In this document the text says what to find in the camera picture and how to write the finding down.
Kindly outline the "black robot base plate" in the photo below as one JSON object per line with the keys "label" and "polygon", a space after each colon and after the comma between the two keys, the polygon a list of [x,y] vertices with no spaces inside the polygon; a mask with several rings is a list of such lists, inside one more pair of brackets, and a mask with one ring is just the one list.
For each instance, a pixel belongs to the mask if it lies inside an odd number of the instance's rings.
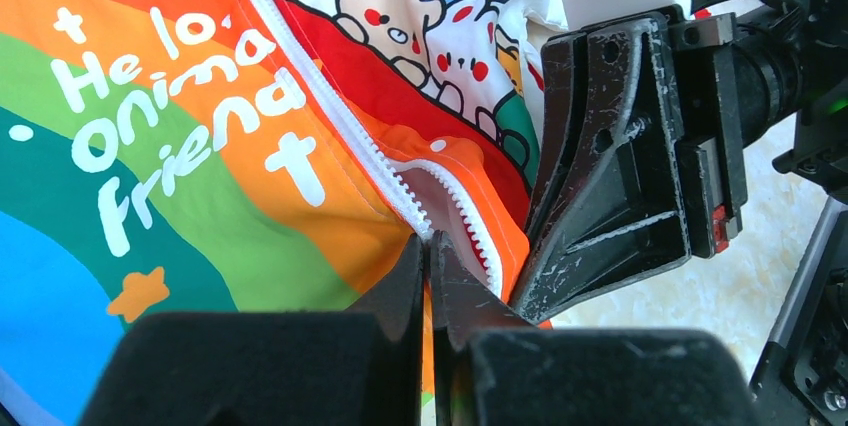
{"label": "black robot base plate", "polygon": [[826,201],[750,380],[763,425],[847,423],[847,206]]}

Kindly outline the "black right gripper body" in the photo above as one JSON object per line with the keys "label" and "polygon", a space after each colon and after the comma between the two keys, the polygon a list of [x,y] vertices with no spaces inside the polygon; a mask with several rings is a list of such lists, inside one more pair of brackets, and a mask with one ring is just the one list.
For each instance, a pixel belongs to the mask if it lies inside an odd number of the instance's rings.
{"label": "black right gripper body", "polygon": [[683,120],[676,145],[696,257],[723,252],[748,200],[744,150],[798,109],[802,65],[775,12],[725,13],[671,29]]}

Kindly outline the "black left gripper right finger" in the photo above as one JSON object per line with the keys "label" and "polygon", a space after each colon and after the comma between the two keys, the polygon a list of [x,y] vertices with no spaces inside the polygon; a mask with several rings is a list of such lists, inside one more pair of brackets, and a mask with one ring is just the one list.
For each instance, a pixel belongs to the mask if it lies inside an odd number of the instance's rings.
{"label": "black left gripper right finger", "polygon": [[713,335],[686,329],[542,329],[431,241],[440,425],[755,425],[752,394]]}

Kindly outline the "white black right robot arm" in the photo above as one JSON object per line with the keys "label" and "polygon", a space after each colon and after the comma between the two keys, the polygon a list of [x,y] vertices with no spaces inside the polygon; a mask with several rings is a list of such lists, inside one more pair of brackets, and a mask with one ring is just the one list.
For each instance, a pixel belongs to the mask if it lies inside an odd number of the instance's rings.
{"label": "white black right robot arm", "polygon": [[744,151],[786,117],[773,162],[847,197],[847,0],[562,0],[541,49],[544,118],[509,306],[539,323],[724,251]]}

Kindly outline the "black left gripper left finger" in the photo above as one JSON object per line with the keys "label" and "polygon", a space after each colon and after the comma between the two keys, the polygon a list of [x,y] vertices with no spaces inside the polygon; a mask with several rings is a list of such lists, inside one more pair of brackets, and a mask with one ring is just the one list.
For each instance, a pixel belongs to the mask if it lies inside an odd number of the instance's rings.
{"label": "black left gripper left finger", "polygon": [[334,312],[149,316],[117,347],[84,425],[416,425],[424,245]]}

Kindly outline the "rainbow and white kids jacket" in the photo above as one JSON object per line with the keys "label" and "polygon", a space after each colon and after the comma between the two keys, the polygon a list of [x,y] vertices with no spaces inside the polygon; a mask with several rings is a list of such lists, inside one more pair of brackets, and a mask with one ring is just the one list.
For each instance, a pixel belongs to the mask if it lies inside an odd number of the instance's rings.
{"label": "rainbow and white kids jacket", "polygon": [[1,417],[167,311],[342,310],[411,235],[501,300],[561,0],[1,0]]}

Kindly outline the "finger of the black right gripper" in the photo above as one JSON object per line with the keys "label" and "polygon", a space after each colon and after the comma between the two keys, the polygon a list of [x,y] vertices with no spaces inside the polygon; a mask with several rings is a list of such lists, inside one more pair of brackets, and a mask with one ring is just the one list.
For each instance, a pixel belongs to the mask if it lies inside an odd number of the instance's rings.
{"label": "finger of the black right gripper", "polygon": [[659,12],[549,40],[545,118],[509,305],[539,323],[691,257],[668,19]]}

